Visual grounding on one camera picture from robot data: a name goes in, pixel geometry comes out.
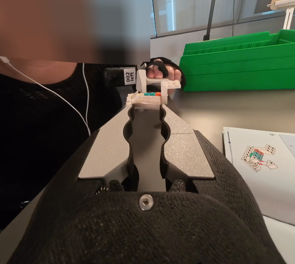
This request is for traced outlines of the white lego brick model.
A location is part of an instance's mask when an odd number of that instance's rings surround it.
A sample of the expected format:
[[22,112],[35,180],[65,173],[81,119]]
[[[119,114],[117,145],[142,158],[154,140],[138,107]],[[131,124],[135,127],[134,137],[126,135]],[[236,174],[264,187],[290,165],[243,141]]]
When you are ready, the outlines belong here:
[[135,92],[128,94],[126,105],[132,105],[135,102],[160,102],[160,104],[168,103],[168,90],[180,89],[180,81],[164,80],[160,83],[160,92],[146,92],[145,94]]

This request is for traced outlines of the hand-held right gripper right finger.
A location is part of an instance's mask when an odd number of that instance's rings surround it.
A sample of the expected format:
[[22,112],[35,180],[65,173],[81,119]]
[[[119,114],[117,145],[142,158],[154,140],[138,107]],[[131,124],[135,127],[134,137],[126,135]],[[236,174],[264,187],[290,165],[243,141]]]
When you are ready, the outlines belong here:
[[160,106],[160,173],[166,187],[176,180],[190,187],[193,181],[214,181],[215,175],[194,129],[166,105]]

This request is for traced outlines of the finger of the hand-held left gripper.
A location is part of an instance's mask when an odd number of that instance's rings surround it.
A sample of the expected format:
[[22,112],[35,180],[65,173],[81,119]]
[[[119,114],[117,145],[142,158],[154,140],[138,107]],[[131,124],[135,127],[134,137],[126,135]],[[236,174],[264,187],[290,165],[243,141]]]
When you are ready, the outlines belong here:
[[136,90],[139,93],[145,94],[147,92],[146,70],[138,70],[136,73]]

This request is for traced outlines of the black light stand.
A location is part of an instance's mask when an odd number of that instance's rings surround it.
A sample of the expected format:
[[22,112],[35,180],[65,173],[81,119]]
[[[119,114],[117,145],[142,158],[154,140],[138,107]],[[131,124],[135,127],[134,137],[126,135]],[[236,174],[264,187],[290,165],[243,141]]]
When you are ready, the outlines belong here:
[[207,25],[206,34],[203,37],[203,41],[208,41],[210,39],[210,31],[211,31],[211,27],[212,27],[212,19],[213,19],[215,2],[216,2],[216,0],[211,0],[209,17],[208,17],[208,25]]

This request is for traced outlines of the white metal board stand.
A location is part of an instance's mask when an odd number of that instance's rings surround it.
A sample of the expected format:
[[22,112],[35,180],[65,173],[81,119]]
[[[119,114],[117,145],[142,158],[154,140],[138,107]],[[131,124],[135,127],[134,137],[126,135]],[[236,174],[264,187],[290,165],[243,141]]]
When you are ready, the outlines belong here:
[[294,14],[295,0],[279,0],[273,4],[268,4],[267,7],[271,8],[271,10],[286,10],[283,29],[289,30]]

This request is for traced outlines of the open instruction booklet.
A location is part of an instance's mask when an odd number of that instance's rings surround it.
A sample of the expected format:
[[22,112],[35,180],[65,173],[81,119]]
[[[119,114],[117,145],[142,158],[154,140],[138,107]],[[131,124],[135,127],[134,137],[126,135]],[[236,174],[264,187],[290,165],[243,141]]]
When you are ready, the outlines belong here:
[[226,158],[252,191],[286,263],[295,255],[295,135],[223,127]]

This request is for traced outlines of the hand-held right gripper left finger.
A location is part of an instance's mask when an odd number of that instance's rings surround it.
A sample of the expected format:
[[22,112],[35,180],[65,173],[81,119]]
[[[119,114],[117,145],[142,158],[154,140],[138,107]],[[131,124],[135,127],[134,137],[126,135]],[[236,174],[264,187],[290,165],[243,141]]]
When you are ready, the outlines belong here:
[[139,173],[129,142],[134,119],[134,104],[126,105],[98,131],[92,147],[78,175],[82,180],[111,180],[122,183],[127,178],[130,187],[138,187]]

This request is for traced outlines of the green plastic bin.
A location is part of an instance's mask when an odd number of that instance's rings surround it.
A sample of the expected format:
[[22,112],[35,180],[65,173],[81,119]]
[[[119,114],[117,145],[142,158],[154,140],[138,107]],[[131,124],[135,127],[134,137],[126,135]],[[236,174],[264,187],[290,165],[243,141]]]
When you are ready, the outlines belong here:
[[235,62],[217,62],[209,63],[208,60],[205,63],[201,63],[198,59],[196,62],[185,63],[181,67],[185,76],[197,76],[197,75],[214,75],[214,74],[230,74],[230,73],[242,73],[242,72],[263,72],[268,71],[291,71],[294,70],[294,56],[285,58],[270,58],[259,60],[243,60]]
[[183,56],[294,44],[294,42],[295,30],[281,29],[278,33],[274,34],[266,31],[189,43],[185,45]]
[[205,74],[186,77],[185,92],[294,89],[294,70]]

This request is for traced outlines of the person's left hand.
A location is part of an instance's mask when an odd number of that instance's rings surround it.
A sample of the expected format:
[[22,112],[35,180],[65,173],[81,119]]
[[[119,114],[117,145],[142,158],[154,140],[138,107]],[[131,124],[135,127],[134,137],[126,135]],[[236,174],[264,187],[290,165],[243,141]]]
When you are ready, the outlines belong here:
[[178,70],[174,65],[171,64],[165,64],[166,69],[168,71],[168,76],[164,77],[163,73],[159,70],[158,65],[150,65],[147,68],[146,76],[149,79],[162,79],[167,78],[170,81],[182,81],[182,73],[180,70]]

